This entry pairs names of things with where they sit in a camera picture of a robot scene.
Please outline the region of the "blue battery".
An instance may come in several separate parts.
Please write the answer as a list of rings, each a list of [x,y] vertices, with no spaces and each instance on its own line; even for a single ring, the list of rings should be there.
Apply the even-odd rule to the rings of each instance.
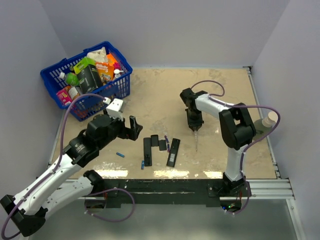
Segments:
[[[119,153],[119,152],[116,152],[116,155],[117,155],[117,156],[120,156],[120,157],[122,157],[122,158],[124,158],[124,157],[125,157],[125,155],[124,155],[124,154]]]

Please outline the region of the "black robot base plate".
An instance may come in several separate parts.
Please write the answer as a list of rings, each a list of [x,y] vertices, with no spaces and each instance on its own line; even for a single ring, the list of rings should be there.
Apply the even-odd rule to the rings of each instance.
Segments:
[[[90,197],[104,197],[108,208],[130,204],[131,194],[137,205],[205,205],[220,207],[222,198],[251,197],[249,182],[231,183],[218,179],[104,179],[94,187]]]

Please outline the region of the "black remote control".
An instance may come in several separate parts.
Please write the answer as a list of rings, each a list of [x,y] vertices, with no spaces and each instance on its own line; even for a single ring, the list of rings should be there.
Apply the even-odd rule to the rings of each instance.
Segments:
[[[176,160],[177,160],[177,155],[180,147],[180,139],[173,138],[170,146],[170,151],[167,159],[166,166],[167,167],[175,167]]]
[[[143,160],[145,167],[152,166],[152,145],[150,137],[143,138]]]

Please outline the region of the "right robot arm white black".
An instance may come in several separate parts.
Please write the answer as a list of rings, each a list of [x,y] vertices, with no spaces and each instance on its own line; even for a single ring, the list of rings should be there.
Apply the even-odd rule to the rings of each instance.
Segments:
[[[193,92],[186,88],[180,93],[186,106],[187,124],[197,132],[204,124],[205,112],[219,120],[221,136],[228,147],[227,166],[222,175],[220,194],[235,196],[246,183],[245,152],[256,135],[256,128],[244,103],[231,104],[211,98],[205,91]]]

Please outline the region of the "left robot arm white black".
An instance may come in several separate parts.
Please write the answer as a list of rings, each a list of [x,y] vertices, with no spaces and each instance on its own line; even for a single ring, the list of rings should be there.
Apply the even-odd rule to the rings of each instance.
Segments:
[[[62,188],[61,185],[98,157],[100,150],[116,138],[137,140],[143,126],[137,123],[134,116],[130,116],[129,121],[130,126],[126,127],[123,118],[109,114],[95,116],[33,183],[21,192],[7,194],[0,200],[19,234],[24,237],[33,235],[61,207],[79,197],[90,194],[99,196],[103,192],[103,179],[94,170],[86,171],[69,188]]]

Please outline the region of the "black battery cover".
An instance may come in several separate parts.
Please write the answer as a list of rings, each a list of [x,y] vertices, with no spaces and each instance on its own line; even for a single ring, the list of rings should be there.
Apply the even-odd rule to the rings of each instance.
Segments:
[[[164,140],[164,139],[159,140],[158,146],[159,146],[160,151],[166,151],[167,150],[166,140]]]
[[[159,136],[157,134],[153,134],[150,136],[151,146],[158,147],[159,146]]]

